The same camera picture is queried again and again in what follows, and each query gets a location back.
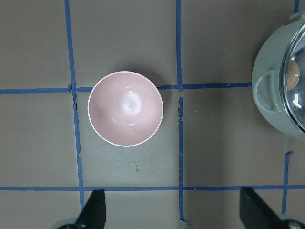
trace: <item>bowl rim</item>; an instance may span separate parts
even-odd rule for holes
[[[141,142],[136,143],[136,144],[133,144],[133,145],[120,145],[120,144],[116,144],[116,143],[113,143],[113,142],[107,140],[106,138],[104,138],[104,137],[95,129],[95,127],[93,126],[93,123],[92,123],[92,121],[91,121],[91,118],[90,118],[89,104],[90,104],[90,99],[91,99],[92,93],[93,93],[93,91],[95,90],[95,88],[96,88],[103,80],[105,80],[106,78],[108,78],[108,77],[110,77],[110,76],[112,76],[112,75],[115,75],[115,74],[120,74],[120,73],[131,73],[131,74],[135,74],[135,75],[140,76],[141,78],[145,79],[146,81],[148,81],[148,82],[153,86],[153,88],[156,90],[156,92],[157,92],[157,94],[158,94],[158,96],[159,96],[159,98],[160,98],[161,107],[162,107],[161,118],[160,118],[159,124],[158,124],[157,128],[155,129],[155,131],[154,131],[148,138],[146,138],[144,141],[141,141]],[[141,75],[141,74],[139,74],[139,73],[135,73],[135,72],[131,72],[131,71],[119,71],[119,72],[114,72],[114,73],[108,74],[107,76],[101,78],[101,79],[95,84],[95,86],[94,86],[93,89],[91,90],[90,95],[89,95],[89,98],[88,98],[87,113],[88,113],[88,118],[89,118],[89,121],[90,121],[90,124],[91,124],[92,128],[93,128],[94,131],[97,133],[97,135],[100,136],[103,140],[105,140],[106,142],[108,142],[108,143],[110,143],[110,144],[112,144],[112,145],[115,145],[115,146],[131,147],[131,146],[138,146],[138,145],[140,145],[140,144],[142,144],[142,143],[148,141],[149,139],[152,138],[152,136],[154,136],[154,134],[155,134],[155,133],[157,132],[157,130],[159,129],[159,127],[160,127],[160,125],[161,125],[161,122],[162,122],[162,120],[163,120],[164,107],[163,107],[163,100],[162,100],[162,97],[161,97],[161,94],[160,94],[158,88],[157,88],[149,79],[147,79],[145,76],[143,76],[143,75]]]

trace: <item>table surface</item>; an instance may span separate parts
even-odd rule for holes
[[[259,49],[303,6],[1,1],[0,228],[52,228],[99,188],[106,229],[243,228],[242,186],[305,220],[305,142],[268,124],[251,94]],[[139,146],[103,141],[88,120],[92,87],[116,71],[163,98],[160,129]]]

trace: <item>pot handle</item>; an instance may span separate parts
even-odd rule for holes
[[[254,86],[253,86],[253,99],[254,99],[254,102],[255,104],[263,111],[265,112],[269,112],[269,113],[277,113],[277,112],[280,112],[281,110],[279,110],[278,106],[275,105],[273,108],[266,108],[264,107],[260,102],[259,102],[259,99],[258,99],[258,94],[257,94],[257,89],[258,89],[258,86],[260,84],[260,82],[262,81],[263,78],[265,77],[274,77],[274,74],[275,73],[275,70],[272,69],[272,70],[269,70],[267,71],[266,73],[262,74],[259,79],[255,82]]]

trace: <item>grid line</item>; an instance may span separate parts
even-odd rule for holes
[[[82,179],[82,164],[80,158],[81,139],[80,139],[78,112],[77,112],[76,78],[75,78],[75,69],[74,69],[74,55],[73,55],[69,0],[65,0],[65,15],[66,15],[66,25],[67,25],[67,42],[68,42],[70,75],[71,75],[72,96],[73,96],[74,129],[75,129],[78,183],[79,183],[79,193],[80,193],[80,206],[81,209],[83,209],[85,205],[85,200],[84,200],[84,188],[83,188],[83,179]]]
[[[130,186],[130,187],[84,187],[84,191],[104,189],[105,191],[239,191],[242,187],[251,187],[254,190],[304,190],[305,185],[254,185],[254,186]],[[79,187],[70,186],[2,186],[0,191],[79,191]]]
[[[287,194],[288,194],[288,175],[289,175],[289,158],[293,152],[288,152],[285,154],[285,164],[284,164],[284,181],[283,181],[283,199],[282,199],[282,214],[286,214],[287,206]]]
[[[299,12],[299,5],[300,5],[300,0],[295,0],[294,2],[294,13]]]
[[[176,0],[176,58],[177,82],[179,91],[182,91],[182,65],[181,65],[181,0]]]
[[[1,89],[0,94],[28,94],[28,93],[62,93],[71,92],[72,85],[66,88],[27,88],[27,89]]]
[[[179,132],[179,217],[180,220],[186,224],[184,221],[184,167],[183,167],[183,121],[182,121],[182,116],[183,116],[183,98],[180,96],[179,97],[179,108],[178,108],[178,115],[179,115],[179,120],[178,120],[178,132]]]

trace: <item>egg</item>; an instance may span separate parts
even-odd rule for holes
[[[294,60],[291,60],[287,75],[287,87],[289,91],[296,86],[297,82],[299,82],[299,79],[300,79],[300,67]]]

